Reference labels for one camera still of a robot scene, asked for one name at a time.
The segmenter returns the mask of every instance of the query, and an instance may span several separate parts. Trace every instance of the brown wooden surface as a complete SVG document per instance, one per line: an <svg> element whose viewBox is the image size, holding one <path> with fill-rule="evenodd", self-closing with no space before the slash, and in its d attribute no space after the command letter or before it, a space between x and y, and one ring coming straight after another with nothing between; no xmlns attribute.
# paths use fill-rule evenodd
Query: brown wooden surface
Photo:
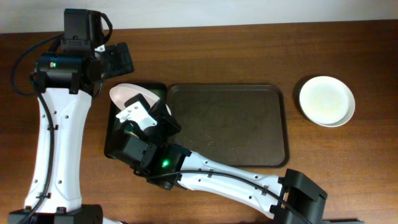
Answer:
<svg viewBox="0 0 398 224"><path fill-rule="evenodd" d="M0 223L22 208L32 181L39 130L35 98L12 91L9 74L28 46L52 34L0 35ZM183 29L116 30L111 43L129 44L136 72L108 80L88 113L81 155L83 203L129 223L239 223L267 219L256 210L206 192L171 192L135 177L104 157L109 89L117 83L271 83L284 93L290 162L329 194L325 218L398 223L398 21L332 22ZM28 74L46 48L17 73ZM294 103L303 78L329 75L353 92L353 119L339 128L311 123Z"/></svg>

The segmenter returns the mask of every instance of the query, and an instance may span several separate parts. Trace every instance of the baking tray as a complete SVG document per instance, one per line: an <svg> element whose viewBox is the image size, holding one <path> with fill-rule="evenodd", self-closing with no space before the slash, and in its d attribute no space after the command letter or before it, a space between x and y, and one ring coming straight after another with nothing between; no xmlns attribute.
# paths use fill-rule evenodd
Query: baking tray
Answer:
<svg viewBox="0 0 398 224"><path fill-rule="evenodd" d="M182 127L171 142L236 167L282 167L289 144L274 85L174 85L167 104Z"/></svg>

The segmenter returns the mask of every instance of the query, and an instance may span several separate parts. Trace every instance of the wood grain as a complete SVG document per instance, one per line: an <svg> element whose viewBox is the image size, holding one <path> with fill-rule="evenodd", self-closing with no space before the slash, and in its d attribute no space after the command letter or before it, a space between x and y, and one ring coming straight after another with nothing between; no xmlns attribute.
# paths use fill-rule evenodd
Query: wood grain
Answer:
<svg viewBox="0 0 398 224"><path fill-rule="evenodd" d="M283 169L307 174L329 194L325 218L398 223L398 21L331 22L183 29L116 30L111 43L127 42L136 72L108 80L92 104L81 155L83 203L99 203L107 217L129 223L265 222L259 212L206 192L170 192L135 177L104 157L109 89L117 83L271 83L284 93L290 162ZM15 94L9 74L28 46L52 35L0 35L0 223L22 208L35 161L37 100ZM32 91L28 74L41 48L22 62L17 84ZM324 128L295 104L300 81L329 75L356 99L352 120Z"/></svg>

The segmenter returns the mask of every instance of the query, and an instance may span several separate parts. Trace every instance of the green led indicator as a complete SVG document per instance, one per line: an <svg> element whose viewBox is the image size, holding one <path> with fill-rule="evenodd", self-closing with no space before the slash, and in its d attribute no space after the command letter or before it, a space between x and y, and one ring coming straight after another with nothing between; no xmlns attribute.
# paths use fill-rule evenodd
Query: green led indicator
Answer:
<svg viewBox="0 0 398 224"><path fill-rule="evenodd" d="M167 159L164 160L163 163L162 163L162 168L166 168L169 164L170 163L169 163L169 161Z"/></svg>

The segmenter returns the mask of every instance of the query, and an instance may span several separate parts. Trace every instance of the white bowl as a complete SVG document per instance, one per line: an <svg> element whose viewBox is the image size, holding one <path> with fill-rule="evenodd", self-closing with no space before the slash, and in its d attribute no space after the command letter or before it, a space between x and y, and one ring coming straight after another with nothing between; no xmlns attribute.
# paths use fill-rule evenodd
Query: white bowl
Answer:
<svg viewBox="0 0 398 224"><path fill-rule="evenodd" d="M340 80L315 77L307 81L300 91L300 106L306 117L325 127L338 127L354 115L353 93Z"/></svg>

